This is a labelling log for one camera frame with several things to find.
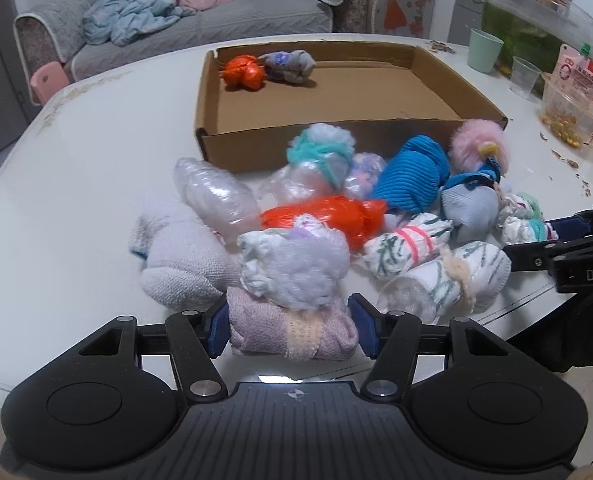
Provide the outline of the white cloth green fuzzy band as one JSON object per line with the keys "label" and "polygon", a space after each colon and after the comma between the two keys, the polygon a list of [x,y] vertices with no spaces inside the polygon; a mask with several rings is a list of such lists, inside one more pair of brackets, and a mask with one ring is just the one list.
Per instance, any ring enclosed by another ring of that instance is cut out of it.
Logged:
{"label": "white cloth green fuzzy band", "polygon": [[502,196],[496,229],[503,246],[559,239],[552,224],[543,218],[538,200],[526,193]]}

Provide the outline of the pink towel roll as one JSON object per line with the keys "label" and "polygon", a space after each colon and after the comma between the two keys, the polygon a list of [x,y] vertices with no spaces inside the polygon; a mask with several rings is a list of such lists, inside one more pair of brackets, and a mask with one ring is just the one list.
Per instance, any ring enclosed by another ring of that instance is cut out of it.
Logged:
{"label": "pink towel roll", "polygon": [[294,311],[230,287],[226,300],[233,352],[296,362],[345,361],[358,346],[358,330],[341,298],[317,311]]}

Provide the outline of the white striped cloth beige tie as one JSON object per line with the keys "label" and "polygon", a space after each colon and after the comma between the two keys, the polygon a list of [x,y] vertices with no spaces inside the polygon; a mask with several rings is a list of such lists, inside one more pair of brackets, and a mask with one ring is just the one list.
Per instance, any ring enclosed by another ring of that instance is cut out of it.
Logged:
{"label": "white striped cloth beige tie", "polygon": [[386,283],[377,308],[437,324],[485,311],[505,288],[510,274],[510,258],[494,244],[471,242],[455,250],[444,248],[435,259]]}

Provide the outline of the blue grey sock braided tie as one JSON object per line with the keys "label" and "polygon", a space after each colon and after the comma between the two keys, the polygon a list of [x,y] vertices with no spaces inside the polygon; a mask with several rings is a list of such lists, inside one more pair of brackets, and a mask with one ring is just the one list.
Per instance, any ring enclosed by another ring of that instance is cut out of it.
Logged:
{"label": "blue grey sock braided tie", "polygon": [[485,240],[497,219],[501,167],[488,157],[478,170],[450,177],[441,189],[441,215],[451,222],[456,244]]}

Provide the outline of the white cloth purple fuzzy band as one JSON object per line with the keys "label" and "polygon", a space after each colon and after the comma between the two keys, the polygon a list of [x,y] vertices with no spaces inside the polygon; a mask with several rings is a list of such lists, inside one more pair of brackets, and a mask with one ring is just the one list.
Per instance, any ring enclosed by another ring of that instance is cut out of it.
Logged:
{"label": "white cloth purple fuzzy band", "polygon": [[243,288],[294,311],[330,307],[351,264],[344,233],[311,214],[290,228],[244,233],[237,247]]}

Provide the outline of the large orange plastic bag roll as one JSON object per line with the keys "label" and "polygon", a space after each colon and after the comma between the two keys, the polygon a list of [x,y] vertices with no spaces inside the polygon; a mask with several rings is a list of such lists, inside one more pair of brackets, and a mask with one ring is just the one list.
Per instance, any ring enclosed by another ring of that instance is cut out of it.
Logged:
{"label": "large orange plastic bag roll", "polygon": [[349,249],[359,252],[381,231],[386,211],[385,200],[355,200],[334,195],[270,208],[261,214],[261,222],[264,229],[287,229],[295,226],[297,217],[310,214],[330,229],[341,231]]}

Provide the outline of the pink fluffy pom-pom toy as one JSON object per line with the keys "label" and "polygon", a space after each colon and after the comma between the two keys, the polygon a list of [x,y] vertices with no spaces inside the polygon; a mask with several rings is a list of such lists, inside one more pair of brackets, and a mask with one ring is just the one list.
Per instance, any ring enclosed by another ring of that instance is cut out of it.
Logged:
{"label": "pink fluffy pom-pom toy", "polygon": [[468,119],[450,139],[449,160],[457,172],[478,170],[489,158],[494,158],[504,176],[509,170],[510,156],[505,133],[497,122]]}

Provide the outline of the clear plastic bag bundle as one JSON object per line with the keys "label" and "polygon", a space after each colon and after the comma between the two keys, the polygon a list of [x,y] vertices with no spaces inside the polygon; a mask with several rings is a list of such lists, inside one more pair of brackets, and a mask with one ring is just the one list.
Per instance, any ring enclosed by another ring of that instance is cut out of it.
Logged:
{"label": "clear plastic bag bundle", "polygon": [[253,191],[231,172],[205,160],[182,157],[173,179],[182,200],[226,244],[236,244],[241,234],[262,228],[262,212]]}

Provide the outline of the small orange plastic bag ball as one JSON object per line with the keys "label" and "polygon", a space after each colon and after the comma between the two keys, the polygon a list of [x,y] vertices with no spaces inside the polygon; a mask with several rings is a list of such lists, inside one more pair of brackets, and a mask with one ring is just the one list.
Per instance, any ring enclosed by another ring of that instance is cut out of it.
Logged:
{"label": "small orange plastic bag ball", "polygon": [[243,54],[231,58],[220,74],[229,88],[258,91],[263,88],[266,72],[262,62],[253,55]]}

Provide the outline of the grey sock with blue bow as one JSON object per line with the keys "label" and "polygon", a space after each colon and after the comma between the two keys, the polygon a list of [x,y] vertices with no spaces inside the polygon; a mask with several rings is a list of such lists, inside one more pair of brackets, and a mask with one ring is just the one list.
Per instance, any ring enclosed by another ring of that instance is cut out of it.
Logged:
{"label": "grey sock with blue bow", "polygon": [[316,66],[313,57],[305,50],[269,52],[261,55],[258,61],[269,79],[287,84],[305,84]]}

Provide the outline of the clear bowl of snacks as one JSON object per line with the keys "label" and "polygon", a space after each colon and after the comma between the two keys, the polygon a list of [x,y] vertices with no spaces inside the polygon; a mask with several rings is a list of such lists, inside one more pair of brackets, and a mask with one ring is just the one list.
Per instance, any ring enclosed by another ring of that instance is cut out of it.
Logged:
{"label": "clear bowl of snacks", "polygon": [[561,141],[582,148],[593,141],[593,101],[570,96],[543,73],[539,119]]}

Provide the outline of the blue ribbed sock bundle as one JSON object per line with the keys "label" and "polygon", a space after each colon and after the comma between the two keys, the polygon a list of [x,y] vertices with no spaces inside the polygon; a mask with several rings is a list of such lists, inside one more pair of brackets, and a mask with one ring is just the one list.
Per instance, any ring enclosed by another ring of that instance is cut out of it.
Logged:
{"label": "blue ribbed sock bundle", "polygon": [[389,209],[420,214],[436,202],[450,176],[446,152],[430,136],[414,136],[386,164],[370,192]]}

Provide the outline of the glass fish tank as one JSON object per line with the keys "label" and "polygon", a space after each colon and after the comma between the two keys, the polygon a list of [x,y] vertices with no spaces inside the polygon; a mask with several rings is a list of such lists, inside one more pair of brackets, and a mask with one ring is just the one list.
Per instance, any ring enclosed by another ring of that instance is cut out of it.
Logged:
{"label": "glass fish tank", "polygon": [[516,56],[552,72],[562,44],[593,58],[593,18],[569,0],[486,0],[482,29],[503,42],[496,67],[505,76]]}

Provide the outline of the pink plastic stool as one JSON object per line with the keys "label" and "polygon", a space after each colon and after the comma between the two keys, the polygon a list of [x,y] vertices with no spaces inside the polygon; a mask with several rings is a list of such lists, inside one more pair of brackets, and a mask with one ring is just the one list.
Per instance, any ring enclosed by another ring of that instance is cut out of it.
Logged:
{"label": "pink plastic stool", "polygon": [[30,86],[38,102],[45,105],[60,90],[70,84],[63,66],[52,61],[40,66],[30,78]]}

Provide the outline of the grey sofa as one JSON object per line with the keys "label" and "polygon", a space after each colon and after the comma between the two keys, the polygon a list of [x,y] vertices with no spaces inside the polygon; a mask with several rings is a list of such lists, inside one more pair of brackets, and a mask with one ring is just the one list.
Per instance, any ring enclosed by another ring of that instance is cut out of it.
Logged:
{"label": "grey sofa", "polygon": [[323,32],[362,34],[373,29],[375,9],[375,0],[344,0],[339,6],[318,0],[234,0],[118,47],[86,41],[83,17],[96,1],[49,0],[14,19],[14,39],[25,76],[57,61],[70,82],[75,82],[202,44]]}

